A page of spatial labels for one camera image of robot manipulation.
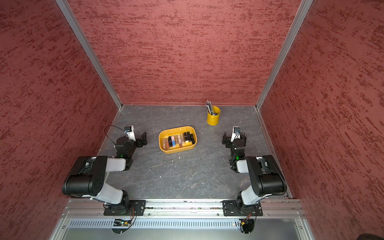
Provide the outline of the silver cap lip gloss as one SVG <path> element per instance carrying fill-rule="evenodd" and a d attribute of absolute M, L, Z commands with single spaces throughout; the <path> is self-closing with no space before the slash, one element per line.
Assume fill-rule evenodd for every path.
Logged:
<path fill-rule="evenodd" d="M 170 149 L 169 139 L 166 138 L 166 150 Z"/>

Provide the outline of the black round lipstick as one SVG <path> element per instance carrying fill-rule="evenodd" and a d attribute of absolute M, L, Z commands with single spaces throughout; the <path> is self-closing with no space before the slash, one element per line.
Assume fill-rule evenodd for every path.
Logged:
<path fill-rule="evenodd" d="M 168 137 L 168 143 L 169 143 L 169 146 L 171 148 L 173 146 L 173 141 L 172 141 L 172 137 L 171 136 Z"/>

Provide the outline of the yellow storage tray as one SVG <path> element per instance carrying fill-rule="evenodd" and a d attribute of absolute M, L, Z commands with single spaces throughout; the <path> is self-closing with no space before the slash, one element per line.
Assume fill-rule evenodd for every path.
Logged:
<path fill-rule="evenodd" d="M 164 130 L 158 139 L 159 147 L 165 154 L 192 150 L 198 142 L 196 131 L 191 126 Z"/>

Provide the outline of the black gold-band lipstick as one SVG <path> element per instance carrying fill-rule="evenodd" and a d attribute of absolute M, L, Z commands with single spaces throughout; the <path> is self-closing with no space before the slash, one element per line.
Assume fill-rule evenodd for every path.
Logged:
<path fill-rule="evenodd" d="M 192 133 L 190 133 L 190 132 L 187 132 L 187 135 L 188 135 L 188 139 L 189 139 L 189 141 L 192 143 L 192 145 L 194 145 L 194 144 L 196 143 L 194 134 L 192 134 Z"/>

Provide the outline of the pale pink lip gloss tube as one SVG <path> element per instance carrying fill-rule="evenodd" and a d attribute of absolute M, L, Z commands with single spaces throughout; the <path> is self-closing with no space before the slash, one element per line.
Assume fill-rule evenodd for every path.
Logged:
<path fill-rule="evenodd" d="M 181 136 L 180 135 L 178 135 L 178 140 L 179 140 L 179 146 L 181 148 L 182 147 L 182 140 L 181 140 Z"/>

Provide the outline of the black gold square lipstick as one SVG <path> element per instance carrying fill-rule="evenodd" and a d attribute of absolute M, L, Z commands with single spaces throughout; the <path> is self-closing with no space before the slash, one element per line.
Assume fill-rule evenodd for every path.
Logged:
<path fill-rule="evenodd" d="M 191 142 L 190 135 L 188 132 L 184 132 L 184 139 L 185 139 L 185 143 Z"/>

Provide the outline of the silver black lipstick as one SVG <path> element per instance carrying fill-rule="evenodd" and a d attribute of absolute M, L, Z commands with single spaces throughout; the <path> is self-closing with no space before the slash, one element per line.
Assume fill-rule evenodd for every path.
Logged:
<path fill-rule="evenodd" d="M 181 140 L 182 140 L 182 146 L 184 147 L 185 146 L 185 138 L 184 138 L 184 134 L 180 134 L 181 135 Z"/>

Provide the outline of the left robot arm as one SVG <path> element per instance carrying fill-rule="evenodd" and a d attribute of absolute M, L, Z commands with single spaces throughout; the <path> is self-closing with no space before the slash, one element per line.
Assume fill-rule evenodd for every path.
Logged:
<path fill-rule="evenodd" d="M 110 172 L 128 171 L 132 166 L 135 150 L 147 144 L 147 133 L 143 133 L 135 140 L 130 136 L 124 136 L 116 141 L 115 158 L 78 157 L 63 184 L 63 194 L 72 198 L 92 198 L 108 205 L 127 208 L 129 206 L 127 192 L 105 183 L 105 177 Z"/>

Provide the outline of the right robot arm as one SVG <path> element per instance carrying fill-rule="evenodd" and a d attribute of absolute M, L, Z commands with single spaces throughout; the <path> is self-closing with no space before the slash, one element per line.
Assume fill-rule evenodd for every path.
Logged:
<path fill-rule="evenodd" d="M 251 185 L 237 196 L 239 209 L 255 206 L 270 196 L 284 195 L 287 183 L 273 156 L 246 156 L 247 138 L 242 133 L 223 135 L 222 144 L 231 150 L 229 159 L 231 170 L 248 174 Z"/>

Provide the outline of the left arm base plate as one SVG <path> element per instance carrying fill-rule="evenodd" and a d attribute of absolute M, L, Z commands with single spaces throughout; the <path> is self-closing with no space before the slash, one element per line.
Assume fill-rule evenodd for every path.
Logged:
<path fill-rule="evenodd" d="M 146 200 L 129 200 L 128 203 L 111 205 L 105 204 L 104 216 L 143 216 Z"/>

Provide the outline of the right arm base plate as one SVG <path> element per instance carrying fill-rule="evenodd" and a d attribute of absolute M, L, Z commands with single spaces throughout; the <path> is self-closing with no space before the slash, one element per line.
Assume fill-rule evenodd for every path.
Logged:
<path fill-rule="evenodd" d="M 226 200 L 226 201 L 222 201 L 222 205 L 223 205 L 223 213 L 224 213 L 224 216 L 226 217 L 263 216 L 261 203 L 257 203 L 255 205 L 244 205 L 244 204 L 240 204 L 238 201 L 235 201 L 235 200 Z"/>

